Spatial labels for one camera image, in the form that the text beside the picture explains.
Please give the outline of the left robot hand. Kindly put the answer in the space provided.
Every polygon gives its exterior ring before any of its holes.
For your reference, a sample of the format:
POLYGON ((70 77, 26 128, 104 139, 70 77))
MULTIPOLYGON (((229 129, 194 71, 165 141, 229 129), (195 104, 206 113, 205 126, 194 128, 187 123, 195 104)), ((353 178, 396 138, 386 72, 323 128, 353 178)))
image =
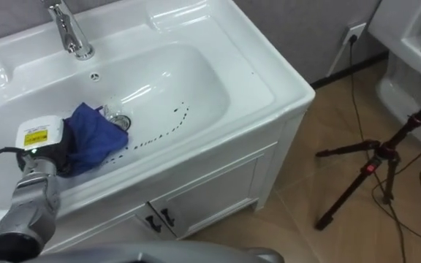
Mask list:
POLYGON ((57 115, 45 115, 23 122, 19 125, 15 147, 23 149, 16 160, 21 171, 24 170, 24 155, 51 160, 59 175, 71 170, 68 155, 74 148, 74 134, 66 121, 57 115))

